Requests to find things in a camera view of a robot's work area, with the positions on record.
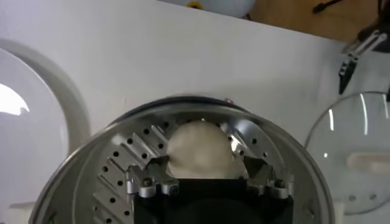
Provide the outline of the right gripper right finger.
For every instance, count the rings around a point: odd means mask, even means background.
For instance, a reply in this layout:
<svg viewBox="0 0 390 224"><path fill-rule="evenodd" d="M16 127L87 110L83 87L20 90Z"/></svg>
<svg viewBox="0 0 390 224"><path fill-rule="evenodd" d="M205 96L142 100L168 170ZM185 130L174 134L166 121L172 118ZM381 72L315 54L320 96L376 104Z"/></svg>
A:
<svg viewBox="0 0 390 224"><path fill-rule="evenodd" d="M294 195L294 183L282 175L277 175L274 166L262 158L243 156L246 168L247 185L257 191L257 195L272 198L288 198Z"/></svg>

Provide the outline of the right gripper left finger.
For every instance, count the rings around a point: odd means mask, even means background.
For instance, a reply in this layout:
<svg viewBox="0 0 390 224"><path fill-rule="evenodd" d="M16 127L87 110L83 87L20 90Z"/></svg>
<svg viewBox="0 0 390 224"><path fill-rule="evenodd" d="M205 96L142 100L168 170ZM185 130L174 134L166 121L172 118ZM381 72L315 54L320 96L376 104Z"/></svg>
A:
<svg viewBox="0 0 390 224"><path fill-rule="evenodd" d="M141 198L157 194L176 196L179 180L167 173L169 156L152 158L145 166L131 165L126 170L126 193Z"/></svg>

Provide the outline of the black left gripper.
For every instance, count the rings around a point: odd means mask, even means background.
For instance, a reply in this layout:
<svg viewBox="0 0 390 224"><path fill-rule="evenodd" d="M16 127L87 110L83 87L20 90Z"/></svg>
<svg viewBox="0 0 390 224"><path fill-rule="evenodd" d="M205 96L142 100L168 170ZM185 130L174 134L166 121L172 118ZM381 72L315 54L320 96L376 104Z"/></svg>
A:
<svg viewBox="0 0 390 224"><path fill-rule="evenodd" d="M378 18L373 25L363 29L352 44L343 53L346 55L341 63L338 94L344 94L360 58L368 52L389 53L389 17ZM386 93L386 101L390 102L390 88Z"/></svg>

